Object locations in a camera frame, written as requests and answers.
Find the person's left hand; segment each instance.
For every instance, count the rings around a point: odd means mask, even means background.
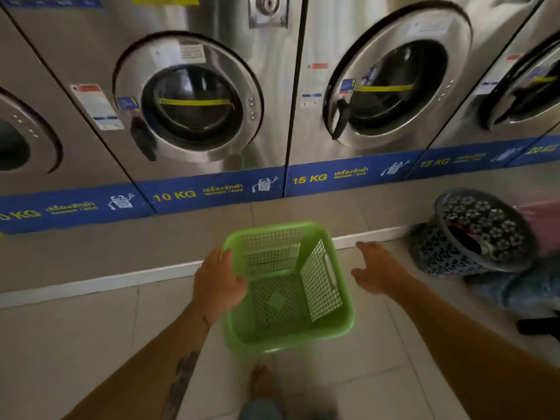
[[[241,276],[236,277],[231,266],[233,255],[231,249],[225,252],[214,249],[194,275],[191,304],[202,311],[209,326],[247,294],[247,282]]]

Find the foot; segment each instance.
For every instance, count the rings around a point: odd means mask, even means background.
[[[268,367],[256,365],[249,379],[249,394],[254,399],[278,399],[274,389],[274,378]]]

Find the basket handle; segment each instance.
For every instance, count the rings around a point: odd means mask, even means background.
[[[329,276],[329,280],[330,280],[331,284],[333,285],[333,287],[338,287],[337,275],[334,273],[334,268],[333,268],[332,262],[330,261],[329,254],[324,254],[323,255],[323,261],[325,262],[326,275]]]

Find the round door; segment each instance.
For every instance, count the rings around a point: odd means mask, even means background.
[[[459,77],[472,31],[454,8],[430,8],[376,25],[334,72],[323,119],[334,140],[355,149],[402,137],[436,109]]]
[[[62,145],[29,106],[0,88],[0,174],[49,174],[62,160]]]
[[[489,130],[537,118],[560,104],[558,39],[537,48],[514,68],[481,106],[480,117]]]
[[[152,161],[225,159],[251,142],[262,121],[260,88],[242,60],[186,34],[151,39],[126,55],[114,91],[117,100],[137,101],[130,132]]]

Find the green laundry basket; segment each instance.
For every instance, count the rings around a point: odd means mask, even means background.
[[[273,352],[350,331],[354,308],[336,250],[312,222],[250,228],[230,235],[236,275],[247,296],[224,317],[226,344],[235,351]]]

